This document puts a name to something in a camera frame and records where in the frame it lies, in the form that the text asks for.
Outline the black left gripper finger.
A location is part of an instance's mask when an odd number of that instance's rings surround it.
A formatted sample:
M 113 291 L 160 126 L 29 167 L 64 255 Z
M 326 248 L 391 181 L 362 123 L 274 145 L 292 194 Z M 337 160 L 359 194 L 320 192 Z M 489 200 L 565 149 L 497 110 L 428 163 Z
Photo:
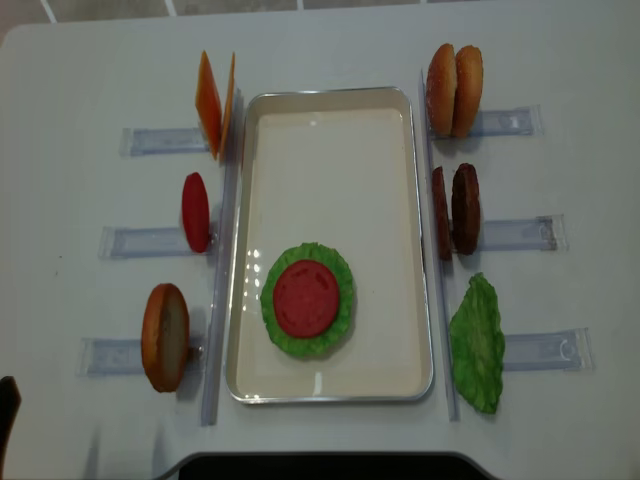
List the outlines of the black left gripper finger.
M 11 430 L 21 404 L 21 395 L 13 376 L 0 381 L 0 445 L 1 458 L 5 457 Z

